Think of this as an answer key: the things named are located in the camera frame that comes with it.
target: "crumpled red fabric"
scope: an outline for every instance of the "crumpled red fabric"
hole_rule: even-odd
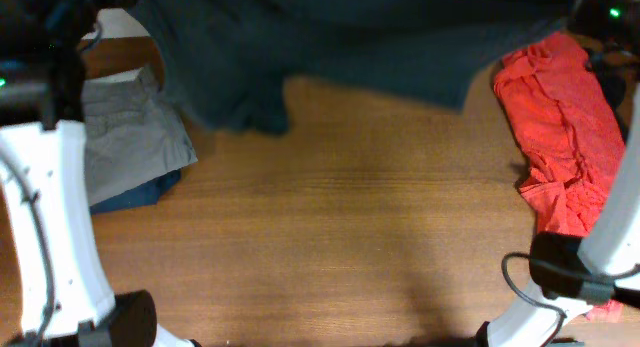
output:
[[[556,33],[503,58],[494,81],[514,135],[530,163],[520,194],[538,232],[584,237],[604,208],[625,146],[587,53]],[[622,305],[594,308],[590,319],[617,321]]]

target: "navy fabric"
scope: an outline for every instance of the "navy fabric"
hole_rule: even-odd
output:
[[[180,170],[155,178],[118,196],[109,198],[90,207],[91,214],[115,212],[158,203],[162,195],[180,181]]]
[[[461,109],[475,73],[563,27],[570,0],[139,0],[166,97],[212,129],[289,128],[308,74]]]

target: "wooden table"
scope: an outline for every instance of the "wooden table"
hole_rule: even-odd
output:
[[[159,63],[144,39],[107,41],[92,76]],[[464,113],[307,78],[291,80],[291,133],[207,133],[159,205],[94,218],[118,292],[148,289],[160,322],[205,345],[370,346],[470,336],[515,298],[500,259],[526,251],[526,161],[490,86]],[[20,283],[0,223],[0,340],[19,328]],[[519,283],[526,266],[514,263]],[[583,318],[589,346],[637,346],[640,314]]]

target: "folded cloth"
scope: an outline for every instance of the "folded cloth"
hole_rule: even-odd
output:
[[[180,181],[180,170],[171,171],[164,176],[154,178],[147,183],[130,189],[106,201],[91,206],[91,214],[100,214],[132,209],[136,207],[151,206],[160,200],[160,197],[169,192],[171,187]]]
[[[503,59],[494,90],[502,101],[530,176],[520,186],[538,232],[584,237],[604,208],[625,145],[587,53],[556,33]],[[615,321],[610,302],[590,317]]]
[[[164,94],[214,129],[279,134],[307,74],[461,109],[473,76],[562,28],[571,0],[139,0]]]
[[[197,161],[180,117],[158,98],[158,88],[148,67],[85,83],[90,206]]]

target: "green led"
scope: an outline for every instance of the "green led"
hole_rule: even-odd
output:
[[[609,16],[613,17],[613,18],[620,18],[620,15],[622,14],[622,12],[620,12],[619,9],[617,8],[612,8],[609,10]]]

